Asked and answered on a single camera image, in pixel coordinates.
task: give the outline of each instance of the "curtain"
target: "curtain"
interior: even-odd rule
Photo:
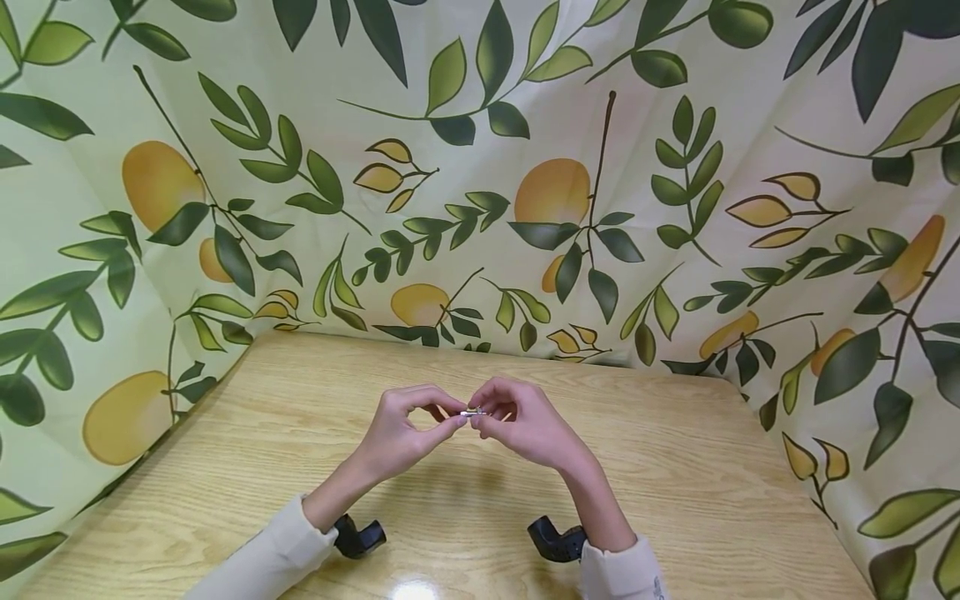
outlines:
[[[958,36],[949,0],[0,0],[0,593],[278,329],[725,377],[879,597],[953,597]]]

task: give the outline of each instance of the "black device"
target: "black device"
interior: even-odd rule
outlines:
[[[584,542],[587,541],[587,534],[580,525],[567,529],[561,535],[546,515],[531,523],[527,527],[527,533],[540,555],[554,563],[579,561],[584,551]]]
[[[387,541],[387,534],[384,533],[380,521],[377,520],[357,531],[350,515],[344,514],[337,519],[333,526],[339,532],[333,545],[336,546],[337,550],[340,550],[341,554],[355,561],[367,556]]]

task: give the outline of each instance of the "hand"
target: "hand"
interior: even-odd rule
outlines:
[[[595,460],[543,390],[532,383],[494,377],[476,391],[469,407],[488,414],[470,417],[481,438],[494,438],[528,461],[564,472]]]

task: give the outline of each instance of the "wooden table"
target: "wooden table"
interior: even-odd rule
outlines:
[[[22,597],[180,597],[348,456],[383,390],[430,381],[469,398],[495,374],[541,385],[594,449],[674,598],[870,597],[726,381],[280,333],[254,344]],[[284,598],[578,597],[579,566],[545,561],[525,531],[544,514],[576,524],[562,481],[471,429],[350,514],[378,518],[387,544],[358,562],[335,553]]]

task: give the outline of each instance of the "sleeve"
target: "sleeve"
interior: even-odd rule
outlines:
[[[276,600],[330,555],[337,529],[321,533],[292,499],[270,523],[210,571],[184,600]]]
[[[670,600],[657,557],[643,536],[623,552],[597,550],[586,542],[580,572],[585,600]]]

